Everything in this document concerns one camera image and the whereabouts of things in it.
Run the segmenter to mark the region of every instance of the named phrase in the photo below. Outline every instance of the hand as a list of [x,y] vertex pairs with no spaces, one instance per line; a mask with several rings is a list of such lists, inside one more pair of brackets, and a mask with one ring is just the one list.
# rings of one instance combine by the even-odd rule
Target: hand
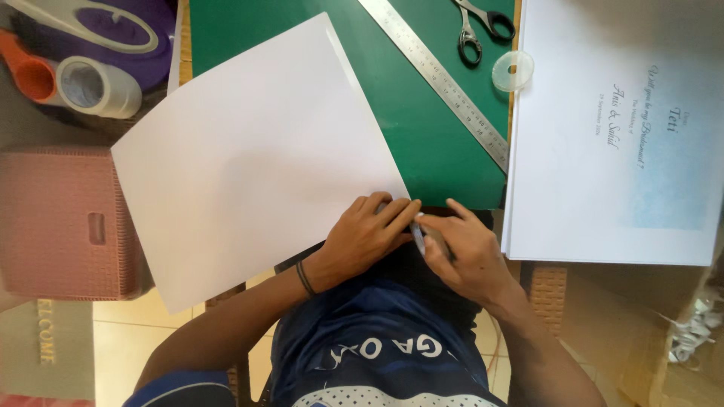
[[[380,204],[386,203],[378,214]],[[412,240],[402,231],[420,211],[420,200],[392,200],[388,192],[360,196],[345,211],[327,236],[327,241],[304,260],[305,273],[312,288],[320,293],[333,288]]]
[[513,299],[525,299],[521,286],[510,275],[495,234],[469,210],[449,198],[457,217],[421,216],[417,222],[438,230],[455,255],[450,263],[437,242],[425,236],[425,262],[440,279],[461,296],[498,314]]

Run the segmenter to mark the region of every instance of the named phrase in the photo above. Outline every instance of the bracelet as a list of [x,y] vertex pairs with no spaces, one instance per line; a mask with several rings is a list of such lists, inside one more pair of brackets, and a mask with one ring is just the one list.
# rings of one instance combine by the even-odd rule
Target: bracelet
[[304,289],[307,290],[307,298],[314,297],[316,293],[311,284],[309,284],[309,280],[307,280],[307,274],[304,274],[304,266],[301,260],[297,262],[297,276],[299,276],[299,280],[301,280]]

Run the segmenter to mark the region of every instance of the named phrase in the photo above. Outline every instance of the person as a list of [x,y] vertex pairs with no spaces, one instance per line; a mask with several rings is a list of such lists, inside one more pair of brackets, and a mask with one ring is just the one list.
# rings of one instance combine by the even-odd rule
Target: person
[[[419,200],[384,192],[357,198],[318,251],[169,336],[125,406],[234,406],[225,371],[279,320],[271,406],[503,407],[471,331],[481,308],[500,323],[531,406],[605,406],[537,319],[495,235],[447,205],[457,217],[418,215]],[[413,220],[452,255],[426,236],[423,258],[404,233]]]

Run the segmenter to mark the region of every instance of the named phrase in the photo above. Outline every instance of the stack of paper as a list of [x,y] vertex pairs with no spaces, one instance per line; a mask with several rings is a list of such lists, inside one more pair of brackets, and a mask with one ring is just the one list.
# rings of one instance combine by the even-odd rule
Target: stack of paper
[[709,265],[724,186],[724,2],[523,2],[502,249]]
[[169,312],[323,241],[360,195],[408,196],[326,13],[184,85],[112,153]]

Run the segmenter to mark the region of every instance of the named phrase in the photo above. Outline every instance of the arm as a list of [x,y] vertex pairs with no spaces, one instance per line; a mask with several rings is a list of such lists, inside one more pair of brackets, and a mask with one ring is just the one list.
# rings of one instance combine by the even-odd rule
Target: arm
[[[376,213],[380,204],[387,206]],[[411,239],[402,231],[420,210],[420,201],[389,193],[361,196],[345,211],[316,253],[304,259],[315,292],[365,272]],[[171,334],[151,354],[136,390],[177,370],[225,370],[247,354],[275,321],[306,299],[295,267],[201,314]]]
[[425,260],[440,278],[463,297],[477,302],[500,323],[508,344],[510,366],[533,406],[606,406],[596,385],[538,320],[523,288],[510,275],[495,234],[452,199],[459,215],[418,218],[439,230],[455,254],[448,261],[440,247],[425,237]]

